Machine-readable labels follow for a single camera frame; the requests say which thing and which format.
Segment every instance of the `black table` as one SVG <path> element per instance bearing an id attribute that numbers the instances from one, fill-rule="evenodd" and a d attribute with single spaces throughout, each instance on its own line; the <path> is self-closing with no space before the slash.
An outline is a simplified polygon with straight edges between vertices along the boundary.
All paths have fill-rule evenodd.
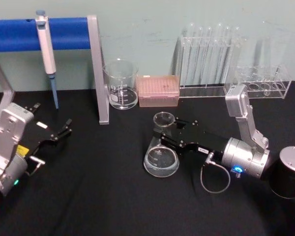
<path id="1" fill-rule="evenodd" d="M 21 106 L 41 102 L 35 117 L 51 127 L 72 118 L 73 133 L 65 144 L 43 148 L 37 156 L 47 164 L 0 205 L 0 236 L 295 235 L 295 200 L 280 199 L 267 182 L 232 177 L 225 193 L 209 194 L 199 180 L 204 157 L 194 154 L 169 178 L 145 172 L 143 156 L 159 111 L 196 118 L 213 133 L 239 139 L 223 98 L 181 99 L 176 108 L 110 108 L 104 126 L 94 98 L 92 90 L 59 91 L 56 112 L 49 91 L 16 94 Z M 295 82 L 284 100 L 250 102 L 271 150 L 295 146 Z M 225 183 L 215 169 L 206 179 L 208 188 Z"/>

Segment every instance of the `yellow label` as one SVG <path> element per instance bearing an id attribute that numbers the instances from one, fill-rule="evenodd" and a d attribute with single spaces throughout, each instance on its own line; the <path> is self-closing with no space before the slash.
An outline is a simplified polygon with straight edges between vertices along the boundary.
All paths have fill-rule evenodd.
<path id="1" fill-rule="evenodd" d="M 16 152 L 20 155 L 20 156 L 26 156 L 26 154 L 29 152 L 29 149 L 18 145 Z"/>

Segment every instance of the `black cylinder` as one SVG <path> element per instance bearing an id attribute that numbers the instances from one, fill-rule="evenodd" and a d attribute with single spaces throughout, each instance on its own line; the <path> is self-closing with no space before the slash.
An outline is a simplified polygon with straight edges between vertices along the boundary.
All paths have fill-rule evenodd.
<path id="1" fill-rule="evenodd" d="M 269 177 L 269 184 L 280 197 L 295 197 L 295 147 L 282 149 L 280 159 Z"/>

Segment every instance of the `micropipette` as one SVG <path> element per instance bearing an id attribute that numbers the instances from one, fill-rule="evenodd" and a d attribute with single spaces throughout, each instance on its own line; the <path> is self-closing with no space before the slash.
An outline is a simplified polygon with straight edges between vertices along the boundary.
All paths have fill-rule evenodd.
<path id="1" fill-rule="evenodd" d="M 45 71 L 50 78 L 55 106 L 56 106 L 56 109 L 58 109 L 59 105 L 58 105 L 58 96 L 57 96 L 57 88 L 56 88 L 56 64 L 55 64 L 53 45 L 51 43 L 49 19 L 48 19 L 48 16 L 45 16 L 45 11 L 43 10 L 36 11 L 36 14 L 38 15 L 37 18 L 35 19 L 36 28 L 37 28 L 41 52 L 43 55 Z"/>

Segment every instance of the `test tube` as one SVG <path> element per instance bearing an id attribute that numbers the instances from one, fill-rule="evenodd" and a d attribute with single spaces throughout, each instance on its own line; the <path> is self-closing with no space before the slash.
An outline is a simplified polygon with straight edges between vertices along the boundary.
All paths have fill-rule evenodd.
<path id="1" fill-rule="evenodd" d="M 196 64 L 195 64 L 195 68 L 194 68 L 194 74 L 193 74 L 193 81 L 192 81 L 192 85 L 199 85 L 200 84 L 200 76 L 201 76 L 201 69 L 202 69 L 202 54 L 203 54 L 203 50 L 204 50 L 204 46 L 203 46 L 203 28 L 199 27 L 198 31 L 197 31 L 197 55 L 196 55 Z"/>
<path id="2" fill-rule="evenodd" d="M 198 53 L 199 53 L 199 47 L 200 47 L 200 38 L 202 36 L 202 32 L 203 32 L 202 27 L 199 27 L 193 33 L 191 47 L 190 47 L 190 56 L 189 56 L 186 85 L 194 84 L 195 69 L 197 65 L 197 59 L 198 59 Z"/>
<path id="3" fill-rule="evenodd" d="M 231 44 L 231 29 L 230 27 L 225 27 L 222 39 L 222 50 L 220 53 L 220 58 L 217 65 L 216 79 L 215 84 L 219 84 L 222 82 L 222 73 L 224 69 L 224 64 L 227 56 L 228 48 Z"/>
<path id="4" fill-rule="evenodd" d="M 222 75 L 222 83 L 223 84 L 226 83 L 226 79 L 228 77 L 228 72 L 229 72 L 230 66 L 232 65 L 232 61 L 237 61 L 237 59 L 239 57 L 239 52 L 240 52 L 239 47 L 237 45 L 240 40 L 239 27 L 236 27 L 233 30 L 231 35 L 232 35 L 231 44 L 230 44 L 228 52 L 227 52 L 227 57 L 225 59 L 225 66 L 224 66 L 223 75 Z"/>
<path id="5" fill-rule="evenodd" d="M 212 42 L 212 54 L 210 58 L 210 69 L 208 71 L 208 78 L 206 80 L 206 85 L 211 85 L 215 83 L 216 75 L 217 75 L 217 68 L 218 62 L 222 50 L 222 41 L 221 37 L 223 35 L 223 26 L 219 23 L 214 31 L 213 42 Z"/>
<path id="6" fill-rule="evenodd" d="M 206 39 L 205 39 L 205 46 L 203 50 L 203 55 L 202 55 L 202 71 L 201 71 L 201 82 L 200 84 L 206 84 L 206 79 L 208 77 L 208 70 L 209 70 L 209 60 L 211 57 L 212 53 L 212 48 L 210 46 L 211 44 L 211 35 L 212 35 L 212 28 L 208 27 L 206 31 Z"/>
<path id="7" fill-rule="evenodd" d="M 192 41 L 192 36 L 194 33 L 194 23 L 190 23 L 186 28 L 182 31 L 182 65 L 181 65 L 181 72 L 180 72 L 180 85 L 186 86 L 187 80 L 187 71 L 188 71 L 188 64 L 189 64 L 189 55 L 190 55 L 190 46 Z"/>

